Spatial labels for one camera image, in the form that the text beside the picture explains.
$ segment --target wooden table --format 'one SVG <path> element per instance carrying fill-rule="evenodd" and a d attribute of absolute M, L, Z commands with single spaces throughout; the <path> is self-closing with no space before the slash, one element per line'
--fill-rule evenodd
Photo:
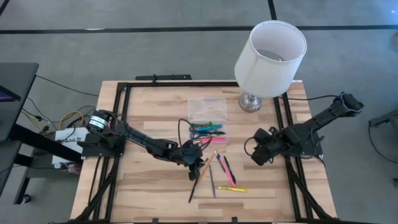
<path fill-rule="evenodd" d="M 116 81 L 103 82 L 98 109 L 112 110 L 116 85 Z M 277 156 L 273 164 L 258 166 L 243 151 L 244 141 L 258 128 L 267 130 L 271 126 L 278 127 L 274 102 L 264 100 L 263 107 L 258 112 L 246 113 L 238 105 L 240 93 L 239 87 L 132 88 L 128 123 L 152 138 L 173 141 L 177 141 L 178 119 L 187 119 L 188 99 L 226 98 L 229 141 L 227 144 L 211 144 L 204 151 L 203 158 L 210 157 L 215 149 L 226 155 L 236 176 L 237 187 L 246 188 L 248 192 L 216 190 L 217 198 L 213 198 L 210 175 L 207 172 L 197 187 L 192 202 L 188 204 L 193 185 L 188 179 L 188 168 L 154 159 L 140 146 L 127 143 L 119 165 L 111 221 L 151 222 L 153 218 L 159 218 L 161 222 L 230 222 L 231 217 L 238 217 L 241 222 L 294 221 L 284 158 Z M 288 94 L 292 98 L 306 98 L 303 83 L 293 82 Z M 280 105 L 285 119 L 282 100 Z M 290 107 L 295 123 L 311 117 L 306 101 L 290 101 Z M 188 139 L 188 126 L 185 124 L 182 125 L 182 136 L 183 142 Z M 253 147 L 254 141 L 248 144 L 249 152 Z M 84 161 L 71 218 L 78 216 L 87 205 L 96 161 L 97 158 Z M 211 166 L 215 185 L 229 186 L 217 161 L 214 160 Z M 303 168 L 309 191 L 325 211 L 335 217 L 323 164 L 316 159 L 303 160 Z M 302 194 L 299 190 L 297 192 L 302 216 L 305 217 Z M 104 198 L 100 218 L 104 216 L 107 196 Z"/>

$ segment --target yellow pen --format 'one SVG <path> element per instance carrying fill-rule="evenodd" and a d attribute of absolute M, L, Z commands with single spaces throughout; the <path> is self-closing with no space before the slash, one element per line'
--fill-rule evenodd
<path fill-rule="evenodd" d="M 244 193 L 247 192 L 246 189 L 239 189 L 239 188 L 236 188 L 236 187 L 217 187 L 217 189 L 220 189 L 220 190 L 232 190 L 232 191 L 244 192 Z"/>

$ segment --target clear plastic container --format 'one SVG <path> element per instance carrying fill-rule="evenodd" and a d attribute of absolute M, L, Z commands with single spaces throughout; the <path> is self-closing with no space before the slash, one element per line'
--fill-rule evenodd
<path fill-rule="evenodd" d="M 222 125 L 217 131 L 225 134 L 213 136 L 212 144 L 225 144 L 228 142 L 228 124 L 226 121 L 226 99 L 225 98 L 202 98 L 188 101 L 188 120 L 193 124 Z"/>

